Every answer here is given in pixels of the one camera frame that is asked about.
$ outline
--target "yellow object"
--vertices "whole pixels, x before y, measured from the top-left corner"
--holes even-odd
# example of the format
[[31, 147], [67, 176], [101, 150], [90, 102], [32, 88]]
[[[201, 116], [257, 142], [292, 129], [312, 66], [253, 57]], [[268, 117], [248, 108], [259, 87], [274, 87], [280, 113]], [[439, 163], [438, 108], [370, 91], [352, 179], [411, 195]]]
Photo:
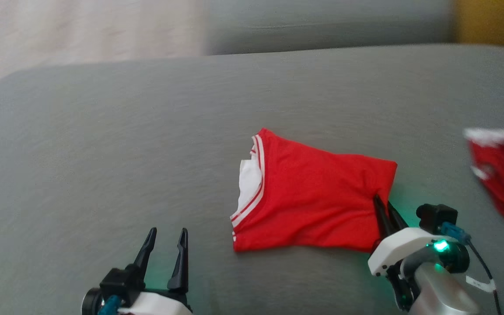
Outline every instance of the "yellow object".
[[458, 42], [504, 46], [504, 0], [457, 0]]

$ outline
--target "white cable label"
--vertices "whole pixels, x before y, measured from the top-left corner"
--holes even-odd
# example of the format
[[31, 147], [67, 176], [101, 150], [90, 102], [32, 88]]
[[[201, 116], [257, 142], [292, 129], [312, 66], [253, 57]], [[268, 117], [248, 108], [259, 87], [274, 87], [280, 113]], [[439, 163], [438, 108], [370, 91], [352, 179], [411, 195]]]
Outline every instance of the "white cable label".
[[472, 277], [466, 276], [466, 282], [488, 293], [492, 293], [497, 288], [495, 287], [495, 281], [493, 279], [490, 280], [490, 283], [482, 283]]

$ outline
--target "black cable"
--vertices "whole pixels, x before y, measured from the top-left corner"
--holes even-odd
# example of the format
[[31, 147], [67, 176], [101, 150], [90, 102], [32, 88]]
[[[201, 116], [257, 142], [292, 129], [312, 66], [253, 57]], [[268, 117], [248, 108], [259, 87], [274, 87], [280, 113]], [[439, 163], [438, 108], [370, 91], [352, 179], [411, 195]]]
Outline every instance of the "black cable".
[[[468, 246], [470, 246], [470, 249], [472, 249], [472, 252], [474, 252], [474, 254], [476, 254], [476, 257], [478, 257], [479, 262], [482, 264], [483, 268], [486, 270], [487, 277], [490, 278], [490, 280], [493, 280], [494, 277], [491, 275], [490, 269], [487, 267], [486, 262], [483, 261], [483, 258], [480, 255], [480, 253], [478, 253], [478, 251], [474, 247], [474, 244], [472, 244], [472, 241], [467, 240], [467, 242], [468, 242]], [[499, 306], [499, 296], [497, 295], [497, 289], [493, 290], [493, 298], [495, 299], [495, 307], [497, 308], [497, 313], [499, 315], [501, 315], [501, 307]]]

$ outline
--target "gray fabric surface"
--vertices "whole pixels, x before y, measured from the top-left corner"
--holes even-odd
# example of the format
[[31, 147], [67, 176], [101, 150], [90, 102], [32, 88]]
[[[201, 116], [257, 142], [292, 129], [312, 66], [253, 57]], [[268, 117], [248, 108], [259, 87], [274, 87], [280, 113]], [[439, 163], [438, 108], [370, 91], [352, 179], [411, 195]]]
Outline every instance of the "gray fabric surface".
[[[182, 227], [200, 315], [396, 314], [368, 255], [294, 247], [236, 255], [238, 166], [266, 127], [397, 161], [390, 197], [458, 223], [504, 307], [504, 218], [473, 177], [464, 127], [504, 127], [504, 48], [396, 46], [64, 66], [0, 82], [0, 314], [78, 313], [150, 227], [164, 287]], [[469, 275], [486, 280], [474, 259]], [[468, 287], [493, 314], [493, 298]]]
[[450, 42], [452, 0], [208, 0], [209, 54]]

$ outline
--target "blue connector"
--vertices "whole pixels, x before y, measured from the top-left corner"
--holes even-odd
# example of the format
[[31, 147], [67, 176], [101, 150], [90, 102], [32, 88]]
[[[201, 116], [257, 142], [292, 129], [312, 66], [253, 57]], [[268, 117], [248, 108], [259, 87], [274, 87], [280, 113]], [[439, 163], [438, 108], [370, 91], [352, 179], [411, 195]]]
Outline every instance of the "blue connector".
[[112, 295], [104, 306], [98, 311], [98, 315], [118, 315], [118, 308], [122, 305], [122, 299], [118, 295]]
[[468, 233], [466, 233], [466, 231], [460, 229], [450, 222], [442, 223], [441, 234], [456, 238], [456, 240], [458, 240], [462, 245], [468, 245], [468, 241], [472, 239], [472, 237]]

